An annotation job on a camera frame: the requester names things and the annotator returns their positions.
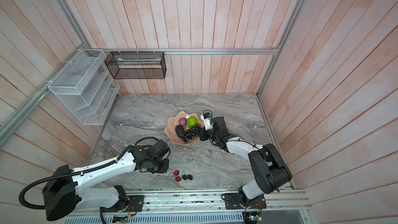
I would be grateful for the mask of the green bumpy fake fruit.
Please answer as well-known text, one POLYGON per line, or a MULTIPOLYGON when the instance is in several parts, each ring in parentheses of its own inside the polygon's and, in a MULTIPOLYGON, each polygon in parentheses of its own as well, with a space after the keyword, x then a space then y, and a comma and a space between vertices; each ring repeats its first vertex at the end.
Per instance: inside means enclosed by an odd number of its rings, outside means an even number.
POLYGON ((192 128, 199 124, 199 120, 195 116, 190 116, 187 118, 186 124, 187 124, 187 126, 192 128))

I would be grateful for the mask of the black fake cherry pair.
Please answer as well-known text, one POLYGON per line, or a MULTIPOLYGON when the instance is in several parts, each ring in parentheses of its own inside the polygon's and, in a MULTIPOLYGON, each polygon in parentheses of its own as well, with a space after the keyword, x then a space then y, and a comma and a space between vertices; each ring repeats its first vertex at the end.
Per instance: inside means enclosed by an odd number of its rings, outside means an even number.
POLYGON ((183 180, 193 180, 193 176, 191 174, 187 174, 185 171, 182 171, 181 178, 183 180))

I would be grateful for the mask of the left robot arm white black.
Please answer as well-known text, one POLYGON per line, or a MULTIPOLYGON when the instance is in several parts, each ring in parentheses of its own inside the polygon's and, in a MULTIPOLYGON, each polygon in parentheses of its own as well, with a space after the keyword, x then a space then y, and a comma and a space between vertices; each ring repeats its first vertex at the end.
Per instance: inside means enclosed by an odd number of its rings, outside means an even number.
POLYGON ((135 171, 164 174, 169 168, 170 153, 166 142, 156 140, 153 145, 129 145, 119 156, 91 166, 59 167, 42 191, 46 219, 55 221, 78 209, 118 212, 131 208, 131 200, 121 185, 105 189, 95 189, 94 186, 135 171))

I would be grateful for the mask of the black fake grape bunch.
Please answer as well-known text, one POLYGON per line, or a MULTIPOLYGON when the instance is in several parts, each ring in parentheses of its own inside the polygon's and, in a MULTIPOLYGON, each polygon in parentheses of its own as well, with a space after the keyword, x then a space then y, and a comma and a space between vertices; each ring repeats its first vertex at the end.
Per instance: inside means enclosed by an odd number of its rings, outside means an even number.
POLYGON ((198 137, 195 133, 196 129, 199 128, 199 125, 196 125, 194 127, 192 127, 189 130, 185 130, 184 131, 184 138, 181 139, 184 143, 187 143, 191 140, 193 140, 194 138, 198 137))

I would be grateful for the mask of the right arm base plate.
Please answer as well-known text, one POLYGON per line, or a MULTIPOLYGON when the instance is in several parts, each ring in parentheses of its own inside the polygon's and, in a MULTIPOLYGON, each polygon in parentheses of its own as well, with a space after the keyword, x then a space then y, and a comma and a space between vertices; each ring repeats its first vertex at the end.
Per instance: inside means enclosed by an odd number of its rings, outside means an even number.
POLYGON ((266 202, 263 195, 254 199, 247 199, 242 193, 225 193, 221 196, 225 202, 226 209, 266 209, 266 202))

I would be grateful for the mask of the red fake cherry pair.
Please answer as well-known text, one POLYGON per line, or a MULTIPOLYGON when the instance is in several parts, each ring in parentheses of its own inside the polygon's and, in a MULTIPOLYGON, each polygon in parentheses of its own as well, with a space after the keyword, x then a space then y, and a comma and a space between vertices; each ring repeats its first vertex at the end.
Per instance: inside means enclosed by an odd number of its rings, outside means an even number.
POLYGON ((170 178, 173 178, 175 181, 180 182, 182 180, 182 177, 180 176, 180 172, 178 170, 175 170, 169 175, 170 178))

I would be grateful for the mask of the dark fake avocado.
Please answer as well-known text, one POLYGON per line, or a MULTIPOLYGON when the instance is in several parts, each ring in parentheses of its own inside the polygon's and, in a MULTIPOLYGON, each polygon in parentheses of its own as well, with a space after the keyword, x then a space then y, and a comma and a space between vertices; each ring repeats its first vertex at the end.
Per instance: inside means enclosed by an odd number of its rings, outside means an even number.
POLYGON ((177 125, 175 127, 175 133, 180 139, 183 139, 184 138, 184 127, 180 124, 177 125))

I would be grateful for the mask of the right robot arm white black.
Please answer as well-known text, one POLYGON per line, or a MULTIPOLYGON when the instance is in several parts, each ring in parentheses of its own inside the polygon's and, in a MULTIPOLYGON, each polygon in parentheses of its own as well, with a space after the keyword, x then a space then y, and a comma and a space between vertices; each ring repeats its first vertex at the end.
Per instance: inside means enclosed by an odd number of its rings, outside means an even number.
POLYGON ((238 155, 250 162, 254 179, 239 187, 238 193, 227 202, 239 201, 241 205, 250 203, 259 196, 278 191, 279 187, 292 179, 292 174, 278 149, 273 144, 258 145, 231 134, 223 117, 212 114, 201 115, 204 127, 198 129, 201 141, 210 143, 228 153, 238 155))

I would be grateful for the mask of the purple fake fruit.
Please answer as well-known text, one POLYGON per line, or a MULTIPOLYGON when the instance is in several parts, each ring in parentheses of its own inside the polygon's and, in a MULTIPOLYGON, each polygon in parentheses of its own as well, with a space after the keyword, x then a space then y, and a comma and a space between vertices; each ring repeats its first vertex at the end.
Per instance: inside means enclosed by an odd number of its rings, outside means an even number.
POLYGON ((182 125, 183 127, 187 126, 187 118, 180 118, 179 119, 179 124, 182 125))

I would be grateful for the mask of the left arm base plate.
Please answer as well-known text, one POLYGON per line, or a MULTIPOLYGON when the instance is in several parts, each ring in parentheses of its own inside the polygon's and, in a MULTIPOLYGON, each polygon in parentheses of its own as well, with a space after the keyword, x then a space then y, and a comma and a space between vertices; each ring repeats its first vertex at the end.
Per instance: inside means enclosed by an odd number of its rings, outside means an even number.
POLYGON ((144 204, 144 195, 126 195, 122 196, 115 204, 110 207, 101 207, 100 210, 104 213, 113 212, 141 212, 144 204))

